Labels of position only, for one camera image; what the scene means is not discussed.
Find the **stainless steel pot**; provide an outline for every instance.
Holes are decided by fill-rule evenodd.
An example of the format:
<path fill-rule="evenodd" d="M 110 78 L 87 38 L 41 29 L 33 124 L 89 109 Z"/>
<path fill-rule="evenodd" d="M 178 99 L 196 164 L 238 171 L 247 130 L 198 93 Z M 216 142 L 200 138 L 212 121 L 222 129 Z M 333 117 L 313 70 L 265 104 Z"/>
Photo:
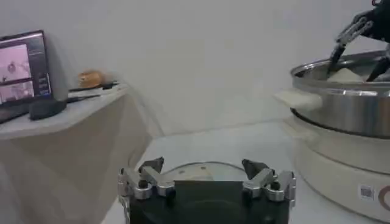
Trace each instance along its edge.
<path fill-rule="evenodd" d="M 363 80 L 384 52 L 348 55 L 339 69 L 348 68 Z M 296 107 L 292 112 L 314 125 L 353 135 L 390 138 L 390 74 L 372 83 L 328 82 L 329 60 L 299 66 L 291 71 L 293 86 L 308 93 L 315 107 Z"/>

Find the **robotic arm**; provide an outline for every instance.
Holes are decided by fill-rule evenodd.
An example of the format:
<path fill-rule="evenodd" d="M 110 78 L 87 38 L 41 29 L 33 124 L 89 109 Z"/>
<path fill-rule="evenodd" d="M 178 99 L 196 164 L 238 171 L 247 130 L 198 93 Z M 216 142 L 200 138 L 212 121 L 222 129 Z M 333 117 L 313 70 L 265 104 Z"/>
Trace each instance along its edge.
<path fill-rule="evenodd" d="M 390 0 L 372 0 L 372 5 L 374 9 L 358 14 L 336 38 L 337 45 L 330 57 L 328 73 L 335 69 L 347 45 L 360 35 L 390 44 Z M 373 81 L 389 67 L 390 47 L 367 81 Z"/>

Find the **pot handle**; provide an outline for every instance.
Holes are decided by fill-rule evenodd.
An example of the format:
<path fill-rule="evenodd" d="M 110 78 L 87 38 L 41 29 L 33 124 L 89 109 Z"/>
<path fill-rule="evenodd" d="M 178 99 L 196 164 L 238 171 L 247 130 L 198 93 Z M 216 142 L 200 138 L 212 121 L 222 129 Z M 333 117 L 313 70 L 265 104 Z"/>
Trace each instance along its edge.
<path fill-rule="evenodd" d="M 287 134 L 294 139 L 302 141 L 306 145 L 313 145 L 318 142 L 319 134 L 298 123 L 294 117 L 285 119 L 282 125 Z"/>
<path fill-rule="evenodd" d="M 274 97 L 286 106 L 297 110 L 311 111 L 322 107 L 320 95 L 295 88 L 279 92 Z"/>

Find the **white countertop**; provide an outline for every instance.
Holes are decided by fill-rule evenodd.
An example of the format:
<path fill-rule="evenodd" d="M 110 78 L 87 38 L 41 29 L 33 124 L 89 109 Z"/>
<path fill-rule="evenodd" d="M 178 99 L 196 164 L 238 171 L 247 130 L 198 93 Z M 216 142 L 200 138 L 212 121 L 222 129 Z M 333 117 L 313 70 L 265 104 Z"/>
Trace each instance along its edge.
<path fill-rule="evenodd" d="M 93 113 L 110 105 L 128 92 L 128 87 L 118 85 L 111 91 L 105 91 L 100 97 L 68 104 L 61 113 L 39 121 L 32 121 L 24 115 L 0 125 L 0 140 L 44 135 L 70 128 Z"/>
<path fill-rule="evenodd" d="M 293 150 L 299 144 L 290 138 L 277 122 L 238 128 L 206 131 L 155 139 L 141 161 L 164 157 L 163 172 L 179 165 L 222 161 L 241 166 L 246 158 L 266 163 L 277 172 L 294 170 Z M 102 224 L 123 224 L 122 206 L 116 201 Z M 291 213 L 291 223 L 381 223 L 350 212 L 312 190 L 297 175 L 297 204 Z"/>

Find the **sticker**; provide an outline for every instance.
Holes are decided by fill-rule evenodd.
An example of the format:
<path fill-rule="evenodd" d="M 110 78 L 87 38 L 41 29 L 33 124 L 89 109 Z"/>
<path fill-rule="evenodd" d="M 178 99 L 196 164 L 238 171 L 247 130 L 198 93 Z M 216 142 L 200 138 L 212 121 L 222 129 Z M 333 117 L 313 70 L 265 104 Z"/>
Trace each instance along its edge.
<path fill-rule="evenodd" d="M 359 184 L 358 195 L 360 199 L 374 201 L 375 190 L 374 187 L 365 184 Z"/>

